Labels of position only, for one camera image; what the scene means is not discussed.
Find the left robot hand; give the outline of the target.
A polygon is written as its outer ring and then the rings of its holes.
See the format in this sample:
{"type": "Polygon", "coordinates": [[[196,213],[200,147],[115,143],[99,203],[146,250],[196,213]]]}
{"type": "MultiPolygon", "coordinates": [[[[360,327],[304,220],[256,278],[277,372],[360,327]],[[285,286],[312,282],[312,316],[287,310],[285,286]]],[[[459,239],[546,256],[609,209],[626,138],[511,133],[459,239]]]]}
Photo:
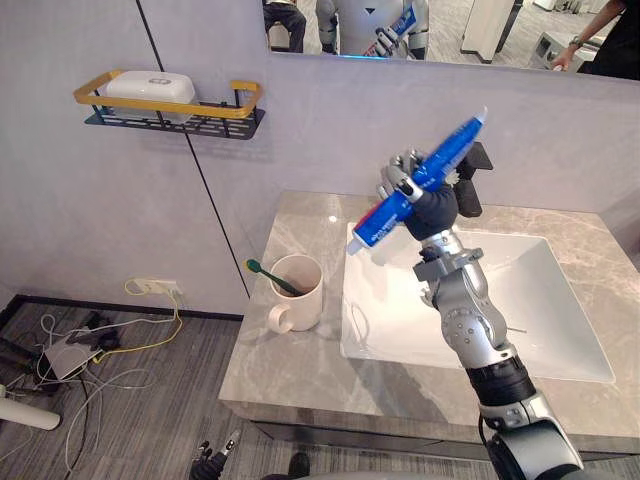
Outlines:
{"type": "Polygon", "coordinates": [[[241,438],[241,430],[234,430],[223,446],[213,452],[208,441],[204,441],[197,449],[198,454],[192,459],[189,478],[191,480],[218,480],[230,453],[237,448],[241,438]]]}

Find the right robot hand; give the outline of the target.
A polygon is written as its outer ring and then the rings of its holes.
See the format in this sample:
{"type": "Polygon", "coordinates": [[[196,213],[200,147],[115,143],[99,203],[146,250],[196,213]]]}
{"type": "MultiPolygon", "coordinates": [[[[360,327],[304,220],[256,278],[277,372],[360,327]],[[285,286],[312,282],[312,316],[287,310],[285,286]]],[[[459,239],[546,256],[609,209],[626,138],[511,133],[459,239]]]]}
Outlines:
{"type": "Polygon", "coordinates": [[[392,157],[381,169],[381,182],[377,186],[381,199],[401,193],[409,202],[412,213],[403,223],[417,241],[450,229],[458,215],[456,196],[450,185],[443,183],[436,192],[429,192],[413,180],[412,174],[421,160],[415,151],[392,157]]]}

